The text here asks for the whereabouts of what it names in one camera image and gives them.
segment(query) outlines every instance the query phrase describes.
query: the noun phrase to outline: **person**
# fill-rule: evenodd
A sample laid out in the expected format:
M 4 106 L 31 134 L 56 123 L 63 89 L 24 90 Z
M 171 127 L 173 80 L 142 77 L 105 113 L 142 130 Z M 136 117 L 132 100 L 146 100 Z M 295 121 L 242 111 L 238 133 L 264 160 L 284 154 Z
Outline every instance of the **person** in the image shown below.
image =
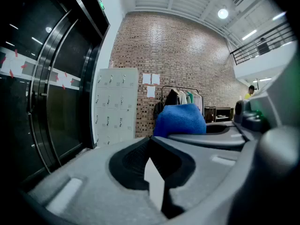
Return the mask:
M 254 90 L 255 90 L 254 86 L 251 85 L 248 89 L 247 94 L 245 95 L 245 99 L 249 99 L 251 97 L 251 95 L 254 93 Z

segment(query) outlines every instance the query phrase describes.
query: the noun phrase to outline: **ceiling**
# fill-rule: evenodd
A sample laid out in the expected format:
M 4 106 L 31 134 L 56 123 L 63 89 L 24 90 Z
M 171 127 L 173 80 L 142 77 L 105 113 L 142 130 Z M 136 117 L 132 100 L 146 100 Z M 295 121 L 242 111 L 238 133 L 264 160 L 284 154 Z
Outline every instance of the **ceiling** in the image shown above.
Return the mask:
M 272 21 L 282 12 L 273 0 L 242 0 L 237 6 L 234 0 L 123 0 L 123 4 L 126 12 L 164 12 L 201 23 L 227 38 L 233 49 L 285 21 L 284 16 Z M 229 15 L 220 19 L 218 11 L 224 6 Z M 253 30 L 255 35 L 243 41 Z

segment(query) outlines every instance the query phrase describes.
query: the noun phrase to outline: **dark bag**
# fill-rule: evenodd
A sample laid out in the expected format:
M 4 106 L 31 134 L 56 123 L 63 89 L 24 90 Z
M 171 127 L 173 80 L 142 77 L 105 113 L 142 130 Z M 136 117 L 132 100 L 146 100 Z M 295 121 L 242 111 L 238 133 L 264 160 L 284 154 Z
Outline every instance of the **dark bag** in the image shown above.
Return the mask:
M 155 104 L 154 111 L 153 111 L 154 119 L 158 118 L 158 115 L 162 112 L 163 109 L 164 109 L 164 105 L 161 101 Z

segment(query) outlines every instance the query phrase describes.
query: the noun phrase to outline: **white locker cabinet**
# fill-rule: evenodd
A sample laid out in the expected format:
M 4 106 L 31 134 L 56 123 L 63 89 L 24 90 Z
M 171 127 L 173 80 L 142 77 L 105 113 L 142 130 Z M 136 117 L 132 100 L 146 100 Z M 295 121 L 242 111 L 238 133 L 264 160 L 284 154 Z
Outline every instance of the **white locker cabinet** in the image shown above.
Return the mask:
M 135 95 L 132 93 L 132 89 L 123 88 L 120 92 L 120 109 L 121 110 L 130 110 L 135 106 L 134 97 Z
M 101 69 L 95 97 L 97 146 L 135 138 L 137 68 Z

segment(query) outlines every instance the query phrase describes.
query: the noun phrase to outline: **ceiling light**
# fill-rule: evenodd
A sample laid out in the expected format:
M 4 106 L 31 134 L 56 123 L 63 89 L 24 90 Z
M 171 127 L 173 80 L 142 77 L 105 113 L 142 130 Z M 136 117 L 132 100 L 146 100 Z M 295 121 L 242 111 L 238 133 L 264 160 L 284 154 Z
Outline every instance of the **ceiling light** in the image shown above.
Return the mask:
M 243 37 L 242 39 L 245 40 L 246 38 L 250 37 L 251 35 L 255 34 L 257 32 L 257 30 L 254 30 L 252 32 L 250 32 L 248 35 L 246 35 L 245 37 Z
M 31 37 L 33 40 L 35 40 L 36 42 L 38 42 L 39 44 L 43 45 L 43 43 L 41 43 L 40 41 L 38 41 L 36 38 Z
M 18 29 L 16 26 L 14 26 L 14 25 L 12 25 L 12 24 L 9 24 L 10 26 L 12 26 L 13 28 L 15 28 L 15 29 Z
M 271 80 L 272 78 L 265 78 L 265 79 L 260 79 L 259 81 L 260 82 L 263 82 L 263 81 L 267 81 L 267 80 Z
M 278 19 L 278 18 L 284 16 L 285 14 L 286 14 L 286 12 L 280 13 L 280 14 L 278 14 L 277 16 L 273 17 L 272 20 L 274 21 L 274 20 L 276 20 L 276 19 Z
M 9 43 L 9 42 L 6 42 L 6 43 L 9 44 L 9 45 L 15 46 L 15 45 L 13 45 L 13 44 L 11 44 L 11 43 Z
M 47 32 L 47 33 L 50 33 L 51 31 L 52 31 L 52 28 L 46 27 L 46 32 Z
M 219 18 L 225 19 L 228 16 L 228 11 L 225 8 L 220 9 L 217 15 L 219 16 Z

